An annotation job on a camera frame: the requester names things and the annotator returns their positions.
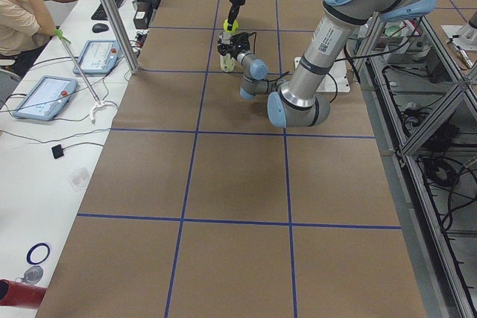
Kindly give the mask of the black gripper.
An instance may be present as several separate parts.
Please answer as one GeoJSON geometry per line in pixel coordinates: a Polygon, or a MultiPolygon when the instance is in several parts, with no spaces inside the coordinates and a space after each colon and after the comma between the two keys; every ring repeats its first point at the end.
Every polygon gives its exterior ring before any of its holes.
{"type": "Polygon", "coordinates": [[[234,20],[237,20],[237,17],[239,14],[239,6],[244,5],[246,0],[229,0],[229,1],[232,4],[232,6],[228,13],[227,19],[229,20],[229,22],[233,22],[234,20]]]}
{"type": "Polygon", "coordinates": [[[236,60],[241,52],[248,51],[248,37],[232,36],[228,44],[218,43],[217,50],[221,56],[230,55],[236,60]]]}

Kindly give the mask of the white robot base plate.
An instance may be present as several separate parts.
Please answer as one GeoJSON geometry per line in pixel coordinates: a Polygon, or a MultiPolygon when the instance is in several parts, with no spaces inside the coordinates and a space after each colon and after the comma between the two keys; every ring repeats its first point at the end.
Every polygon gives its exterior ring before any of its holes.
{"type": "Polygon", "coordinates": [[[318,93],[349,93],[347,67],[344,62],[335,63],[317,89],[318,93]]]}

